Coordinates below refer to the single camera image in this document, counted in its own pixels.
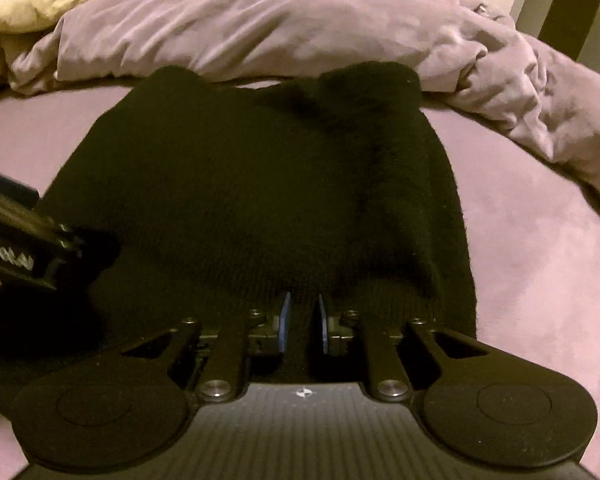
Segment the black device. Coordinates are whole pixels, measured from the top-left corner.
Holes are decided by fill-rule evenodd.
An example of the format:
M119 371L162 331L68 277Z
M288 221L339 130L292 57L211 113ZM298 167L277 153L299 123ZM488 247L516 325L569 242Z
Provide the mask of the black device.
M1 180L0 280L81 286L90 255L114 259L110 235L40 218ZM597 411L577 382L435 320L315 306L321 359L359 381L250 381L285 352L290 293L221 327L187 318L28 384L10 413L18 478L594 480L579 462Z

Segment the black garment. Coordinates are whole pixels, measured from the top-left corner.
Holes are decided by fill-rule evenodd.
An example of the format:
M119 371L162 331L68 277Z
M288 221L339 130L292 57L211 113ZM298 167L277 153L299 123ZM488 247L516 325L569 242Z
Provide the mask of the black garment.
M82 297L0 290L0 409L33 378L172 326L220 326L293 293L269 380L312 380L302 348L319 292L399 325L475 336L475 291L446 153L417 75L370 62L264 89L158 70L106 112L38 210L115 232Z

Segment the black sweater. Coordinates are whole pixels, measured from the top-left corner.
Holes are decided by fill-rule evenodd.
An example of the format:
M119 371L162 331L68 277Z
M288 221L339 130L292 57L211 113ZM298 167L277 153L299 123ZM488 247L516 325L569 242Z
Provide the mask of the black sweater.
M288 356L271 380L314 378L302 348L320 292L395 326L435 317L475 336L456 184L420 100L417 75L395 63L257 90L172 67L141 82L38 207L112 230L122 253L80 298L1 288L0 397L185 316L219 326L286 290Z

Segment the metal bolt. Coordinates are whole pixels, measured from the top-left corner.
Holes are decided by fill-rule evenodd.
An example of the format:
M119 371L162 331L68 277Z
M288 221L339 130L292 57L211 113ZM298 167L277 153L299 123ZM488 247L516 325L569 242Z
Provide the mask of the metal bolt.
M378 392L387 397L399 397L409 391L409 387L402 381L387 379L378 383Z
M229 384L227 381L214 379L204 383L200 387L200 391L207 397L215 397L217 399L218 397L224 397L231 392L231 384Z

